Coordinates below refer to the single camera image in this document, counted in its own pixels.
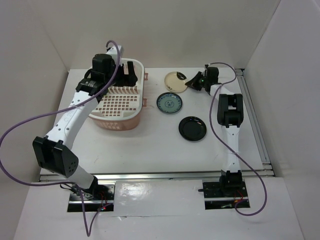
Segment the cream plate with black patch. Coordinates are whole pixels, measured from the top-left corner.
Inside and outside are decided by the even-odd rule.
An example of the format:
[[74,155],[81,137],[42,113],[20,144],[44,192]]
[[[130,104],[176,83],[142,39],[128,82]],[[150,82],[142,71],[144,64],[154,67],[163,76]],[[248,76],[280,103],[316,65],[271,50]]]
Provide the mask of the cream plate with black patch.
[[164,77],[164,85],[166,89],[172,93],[184,92],[188,87],[186,85],[187,81],[188,81],[187,77],[179,71],[169,72]]

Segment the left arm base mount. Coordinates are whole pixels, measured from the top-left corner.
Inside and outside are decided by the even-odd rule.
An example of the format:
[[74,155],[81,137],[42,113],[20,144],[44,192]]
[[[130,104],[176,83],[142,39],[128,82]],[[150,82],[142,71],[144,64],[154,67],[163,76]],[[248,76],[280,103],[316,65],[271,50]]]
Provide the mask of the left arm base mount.
[[[69,192],[68,213],[80,213],[82,212],[82,199],[79,191],[74,185],[71,184],[60,184],[61,189]],[[114,197],[116,184],[105,184],[107,192],[98,193],[97,196],[92,196],[89,193],[83,192],[83,202],[85,212],[96,212],[101,209],[101,212],[113,212],[114,211]]]

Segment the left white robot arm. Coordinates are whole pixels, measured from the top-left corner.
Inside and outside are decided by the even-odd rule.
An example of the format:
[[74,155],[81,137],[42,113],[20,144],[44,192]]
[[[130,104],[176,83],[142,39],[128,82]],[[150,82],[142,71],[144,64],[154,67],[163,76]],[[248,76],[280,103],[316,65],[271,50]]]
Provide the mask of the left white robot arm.
[[71,189],[88,200],[107,197],[109,189],[85,171],[72,152],[86,119],[112,131],[131,130],[140,122],[145,68],[135,59],[117,60],[113,53],[96,54],[75,89],[70,110],[44,137],[37,136],[32,142],[38,165],[73,182]]

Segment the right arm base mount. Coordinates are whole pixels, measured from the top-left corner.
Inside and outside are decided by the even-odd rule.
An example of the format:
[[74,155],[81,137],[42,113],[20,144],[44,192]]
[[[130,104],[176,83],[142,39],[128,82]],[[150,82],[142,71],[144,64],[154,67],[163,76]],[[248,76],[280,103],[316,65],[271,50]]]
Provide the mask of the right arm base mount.
[[202,187],[197,191],[203,193],[206,210],[234,209],[236,204],[239,209],[250,208],[244,181],[239,188],[228,191],[223,191],[219,182],[203,182]]

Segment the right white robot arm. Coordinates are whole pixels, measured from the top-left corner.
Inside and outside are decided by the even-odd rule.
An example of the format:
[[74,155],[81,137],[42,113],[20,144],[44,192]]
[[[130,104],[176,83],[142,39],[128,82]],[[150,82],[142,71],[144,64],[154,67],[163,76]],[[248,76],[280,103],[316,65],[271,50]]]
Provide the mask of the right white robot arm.
[[219,82],[219,69],[205,65],[185,85],[194,90],[204,89],[214,100],[218,100],[217,123],[221,126],[222,141],[226,144],[226,159],[223,161],[218,184],[218,193],[223,197],[231,197],[240,190],[243,178],[239,152],[239,133],[244,120],[243,95],[228,90]]

